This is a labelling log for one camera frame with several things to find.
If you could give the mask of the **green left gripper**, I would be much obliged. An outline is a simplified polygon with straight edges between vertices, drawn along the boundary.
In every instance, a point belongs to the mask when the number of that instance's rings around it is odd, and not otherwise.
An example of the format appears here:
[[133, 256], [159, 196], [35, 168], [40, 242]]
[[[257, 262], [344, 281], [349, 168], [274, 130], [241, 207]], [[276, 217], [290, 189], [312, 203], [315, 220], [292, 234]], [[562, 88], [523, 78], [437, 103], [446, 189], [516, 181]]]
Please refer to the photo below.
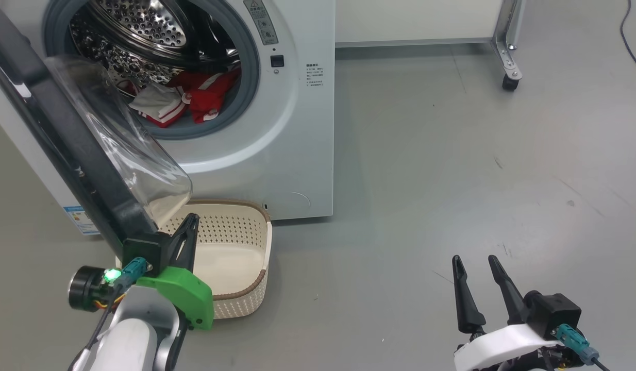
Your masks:
[[189, 213], [170, 240], [170, 266], [157, 277], [141, 277], [138, 286], [155, 289], [181, 310], [194, 329], [210, 330], [214, 319], [211, 288], [189, 270], [195, 264], [200, 216]]

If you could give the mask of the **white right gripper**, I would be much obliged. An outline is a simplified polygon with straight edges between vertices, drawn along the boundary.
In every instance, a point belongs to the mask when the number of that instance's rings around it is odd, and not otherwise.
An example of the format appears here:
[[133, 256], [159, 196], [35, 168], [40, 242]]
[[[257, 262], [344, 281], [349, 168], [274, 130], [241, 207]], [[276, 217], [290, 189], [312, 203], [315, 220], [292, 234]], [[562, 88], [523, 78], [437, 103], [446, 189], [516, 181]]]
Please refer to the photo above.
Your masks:
[[563, 345], [558, 340], [544, 340], [528, 324], [528, 309], [513, 280], [495, 255], [488, 256], [493, 280], [499, 286], [508, 315], [508, 326], [485, 334], [486, 319], [478, 311], [468, 287], [468, 275], [459, 255], [452, 258], [457, 326], [461, 333], [482, 335], [455, 351], [456, 370], [484, 369], [527, 355], [543, 347]]

